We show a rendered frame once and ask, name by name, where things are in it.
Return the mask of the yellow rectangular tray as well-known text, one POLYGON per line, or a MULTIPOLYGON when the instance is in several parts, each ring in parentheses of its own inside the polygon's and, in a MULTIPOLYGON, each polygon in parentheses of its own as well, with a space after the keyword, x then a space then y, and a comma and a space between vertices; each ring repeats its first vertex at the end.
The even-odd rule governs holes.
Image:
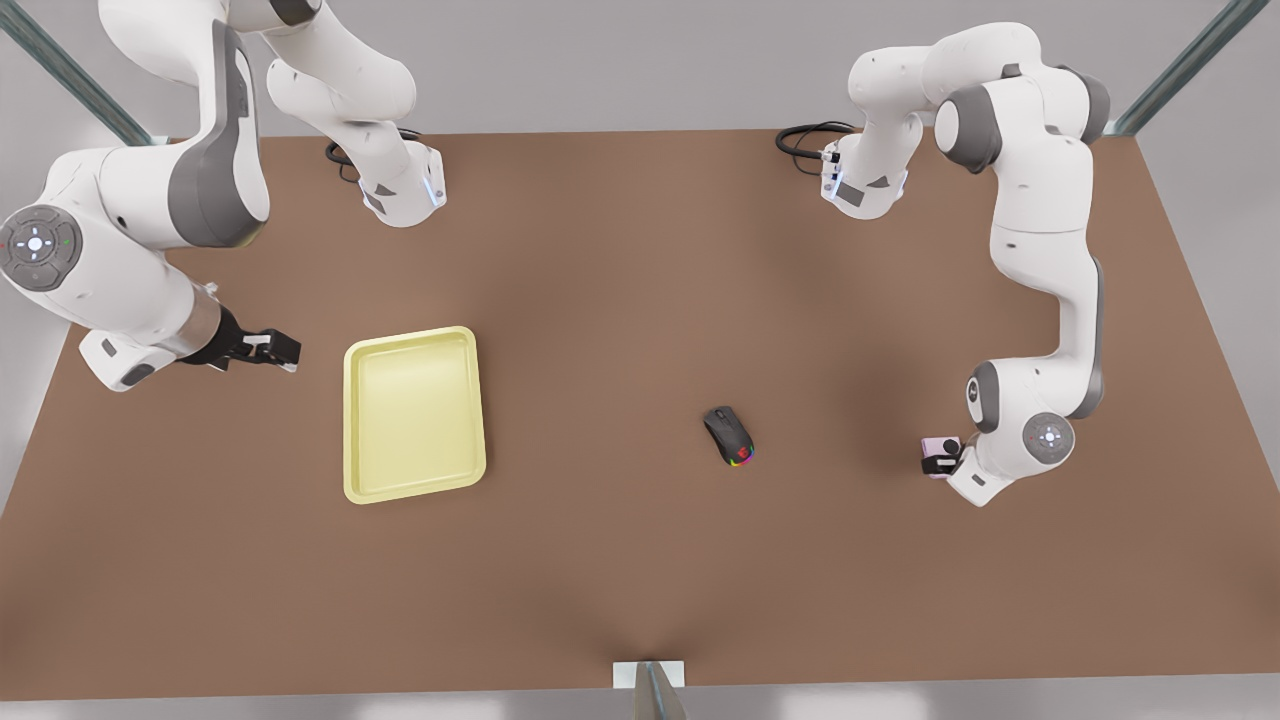
POLYGON ((357 505, 476 484, 486 471, 477 342, 462 325, 364 340, 343 365, 343 484, 357 505))

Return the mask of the black computer mouse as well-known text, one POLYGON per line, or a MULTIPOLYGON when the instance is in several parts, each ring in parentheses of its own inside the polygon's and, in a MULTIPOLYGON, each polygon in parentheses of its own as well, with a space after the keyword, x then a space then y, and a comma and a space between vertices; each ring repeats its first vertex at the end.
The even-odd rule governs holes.
POLYGON ((755 454, 753 439, 732 407, 713 407, 704 415, 703 421, 724 462, 736 468, 753 460, 755 454))

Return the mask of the silver frame post with foot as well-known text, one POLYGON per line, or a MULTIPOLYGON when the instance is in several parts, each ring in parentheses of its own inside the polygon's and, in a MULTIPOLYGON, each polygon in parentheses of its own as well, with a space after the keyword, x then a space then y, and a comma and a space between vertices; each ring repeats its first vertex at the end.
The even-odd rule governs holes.
POLYGON ((689 720, 677 689, 686 687, 685 661, 612 664, 613 688, 631 689, 632 720, 689 720))

